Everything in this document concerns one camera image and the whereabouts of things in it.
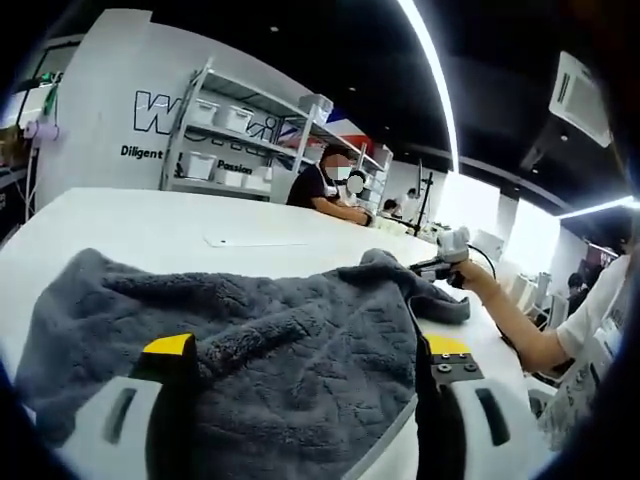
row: wall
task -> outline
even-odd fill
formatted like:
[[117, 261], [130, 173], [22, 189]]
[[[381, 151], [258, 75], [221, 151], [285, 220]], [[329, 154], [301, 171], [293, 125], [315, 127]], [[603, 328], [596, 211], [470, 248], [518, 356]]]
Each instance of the wall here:
[[[422, 169], [422, 178], [429, 178], [431, 170], [426, 168]], [[392, 161], [389, 168], [389, 174], [387, 177], [387, 184], [382, 196], [384, 202], [388, 198], [398, 198], [407, 193], [411, 187], [416, 187], [418, 178], [418, 166], [410, 165], [408, 163], [402, 163], [398, 161]], [[432, 221], [438, 211], [438, 205], [440, 198], [442, 197], [442, 188], [444, 186], [444, 180], [447, 175], [442, 172], [433, 171], [433, 185], [429, 193], [427, 205], [425, 207], [425, 218]], [[416, 213], [419, 213], [420, 206], [422, 205], [422, 196], [418, 200], [411, 202], [404, 214], [405, 220], [411, 220]]]
[[[427, 178], [429, 170], [423, 169], [423, 178]], [[384, 191], [383, 199], [395, 198], [407, 192], [416, 184], [418, 167], [407, 163], [394, 161], [391, 163], [387, 187]], [[446, 174], [434, 172], [434, 185], [431, 187], [428, 207], [425, 212], [429, 212], [428, 219], [433, 221], [440, 204], [444, 180]], [[505, 240], [505, 246], [509, 241], [511, 229], [515, 223], [518, 202], [505, 195], [500, 195], [498, 203], [498, 218], [496, 233]], [[586, 257], [587, 244], [566, 228], [560, 228], [558, 243], [551, 263], [551, 285], [550, 292], [567, 293], [567, 279], [569, 275], [578, 270], [580, 261]]]
[[310, 93], [250, 55], [150, 19], [106, 10], [76, 50], [59, 91], [62, 137], [41, 148], [38, 208], [79, 186], [157, 189], [162, 160], [123, 156], [122, 146], [164, 152], [188, 77], [210, 56], [220, 72], [290, 103]]
[[558, 247], [551, 261], [551, 293], [569, 294], [567, 280], [578, 271], [580, 261], [587, 257], [589, 246], [566, 228], [560, 228]]

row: shelving unit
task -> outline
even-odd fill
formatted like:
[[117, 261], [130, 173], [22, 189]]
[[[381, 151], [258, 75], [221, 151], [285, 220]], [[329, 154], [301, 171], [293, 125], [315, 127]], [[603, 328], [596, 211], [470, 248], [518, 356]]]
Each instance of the shelving unit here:
[[212, 192], [243, 193], [246, 195], [252, 195], [255, 197], [266, 199], [269, 199], [271, 197], [271, 194], [264, 190], [246, 187], [232, 187], [230, 185], [222, 185], [220, 183], [209, 182], [207, 180], [199, 180], [197, 178], [176, 178], [174, 180], [174, 184], [181, 187], [202, 188], [205, 190], [211, 190]]
[[[269, 192], [249, 189], [244, 187], [230, 187], [214, 183], [213, 181], [197, 180], [190, 178], [176, 177], [177, 166], [180, 161], [180, 154], [184, 151], [185, 134], [195, 133], [210, 138], [219, 138], [231, 141], [252, 149], [263, 156], [267, 165], [271, 166], [274, 159], [288, 158], [293, 160], [292, 171], [297, 173], [303, 163], [314, 164], [315, 162], [304, 157], [304, 149], [309, 137], [315, 137], [329, 145], [340, 145], [351, 149], [358, 155], [358, 165], [365, 173], [372, 170], [382, 170], [382, 166], [373, 158], [364, 153], [364, 149], [358, 149], [340, 136], [330, 130], [313, 122], [315, 110], [306, 113], [286, 101], [279, 99], [267, 92], [260, 90], [242, 80], [232, 78], [226, 74], [212, 69], [213, 59], [210, 58], [204, 68], [194, 72], [188, 82], [183, 102], [180, 105], [176, 120], [169, 135], [164, 164], [160, 179], [161, 190], [173, 190], [175, 187], [202, 188], [210, 192], [232, 192], [235, 195], [246, 195], [251, 198], [256, 196], [268, 199]], [[239, 104], [258, 110], [272, 117], [277, 118], [277, 124], [273, 129], [270, 141], [263, 140], [247, 133], [238, 133], [216, 125], [203, 125], [190, 122], [192, 109], [195, 108], [195, 101], [200, 98], [201, 92], [209, 92], [215, 95], [231, 99]], [[278, 145], [276, 142], [281, 137], [284, 127], [292, 126], [299, 130], [299, 144], [297, 149], [287, 148]], [[384, 184], [381, 186], [379, 195], [382, 195]], [[372, 209], [377, 209], [377, 205], [371, 205]]]

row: white table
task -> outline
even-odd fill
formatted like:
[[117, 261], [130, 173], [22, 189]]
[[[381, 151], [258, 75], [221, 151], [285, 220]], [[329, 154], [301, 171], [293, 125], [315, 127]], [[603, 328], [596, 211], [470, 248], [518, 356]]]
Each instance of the white table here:
[[[214, 248], [205, 237], [216, 235], [231, 243], [280, 245]], [[408, 235], [396, 237], [284, 205], [177, 192], [74, 189], [40, 211], [0, 250], [0, 352], [10, 378], [38, 295], [71, 257], [88, 247], [154, 273], [231, 272], [272, 278], [355, 265], [375, 247], [390, 251], [405, 265], [436, 253], [434, 245]], [[486, 377], [504, 382], [527, 402], [518, 358], [502, 342], [478, 298], [440, 286], [457, 298], [471, 295], [472, 316], [462, 327], [424, 320], [423, 330], [464, 341]], [[409, 423], [399, 439], [415, 447], [415, 424]], [[402, 444], [395, 442], [384, 455], [395, 458], [394, 448], [402, 450]]]

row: cable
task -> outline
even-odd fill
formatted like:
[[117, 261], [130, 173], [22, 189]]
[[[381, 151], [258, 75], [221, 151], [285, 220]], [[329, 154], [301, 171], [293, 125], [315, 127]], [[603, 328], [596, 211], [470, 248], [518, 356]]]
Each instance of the cable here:
[[493, 266], [493, 262], [491, 261], [491, 259], [487, 256], [486, 253], [484, 253], [482, 250], [480, 250], [478, 247], [474, 247], [473, 245], [471, 245], [470, 243], [467, 244], [467, 246], [471, 249], [471, 250], [475, 250], [476, 252], [478, 252], [480, 255], [482, 255], [484, 258], [486, 258], [487, 262], [489, 262], [489, 266], [491, 267], [491, 273], [493, 273], [493, 279], [496, 279], [496, 269]]

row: towel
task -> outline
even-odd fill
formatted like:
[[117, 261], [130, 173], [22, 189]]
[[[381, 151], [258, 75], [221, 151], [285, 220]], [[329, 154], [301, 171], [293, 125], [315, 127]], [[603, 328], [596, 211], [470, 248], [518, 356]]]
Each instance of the towel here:
[[192, 478], [340, 478], [415, 396], [414, 315], [460, 323], [469, 305], [381, 250], [274, 280], [151, 274], [89, 249], [36, 302], [16, 386], [59, 446], [146, 344], [191, 332], [202, 383], [184, 440]]

